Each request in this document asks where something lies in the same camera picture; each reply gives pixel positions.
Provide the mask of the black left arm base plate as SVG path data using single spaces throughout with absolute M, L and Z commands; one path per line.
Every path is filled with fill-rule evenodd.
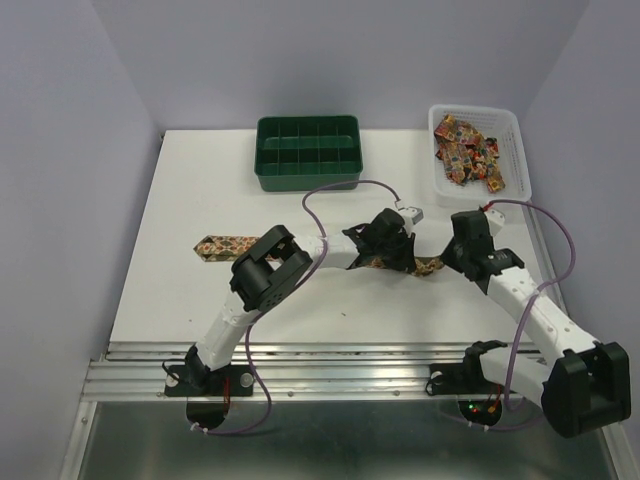
M 254 376 L 248 365 L 227 365 L 207 373 L 203 380 L 194 380 L 186 365 L 162 364 L 162 369 L 167 397 L 250 397 L 254 392 Z

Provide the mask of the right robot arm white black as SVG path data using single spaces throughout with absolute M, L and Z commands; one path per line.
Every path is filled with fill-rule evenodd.
M 494 236 L 503 215 L 486 205 L 451 217 L 453 237 L 442 262 L 461 273 L 516 322 L 515 340 L 528 336 L 543 357 L 519 356 L 517 343 L 476 341 L 461 362 L 431 365 L 425 388 L 435 395 L 486 394 L 501 387 L 535 404 L 552 429 L 573 438 L 631 415 L 629 356 L 579 327 L 536 283 L 510 249 Z

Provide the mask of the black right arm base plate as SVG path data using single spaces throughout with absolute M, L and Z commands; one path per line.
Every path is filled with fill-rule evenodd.
M 489 395 L 498 392 L 499 384 L 487 381 L 481 374 L 468 375 L 462 363 L 432 363 L 425 386 L 429 396 Z

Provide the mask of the paisley flamingo patterned tie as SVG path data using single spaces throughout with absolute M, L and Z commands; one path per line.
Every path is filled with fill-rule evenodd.
M 256 236 L 208 235 L 194 247 L 204 262 L 233 262 L 259 240 Z M 416 268 L 409 275 L 424 278 L 444 268 L 439 257 L 415 257 Z

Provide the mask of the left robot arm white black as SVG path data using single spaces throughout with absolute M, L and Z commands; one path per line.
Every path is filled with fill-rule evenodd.
M 415 207 L 386 208 L 369 223 L 319 237 L 296 237 L 283 225 L 272 227 L 231 265 L 223 307 L 186 354 L 188 382 L 199 393 L 215 392 L 222 368 L 230 364 L 249 326 L 290 296 L 307 273 L 358 269 L 374 260 L 391 270 L 414 272 L 413 227 L 422 218 Z

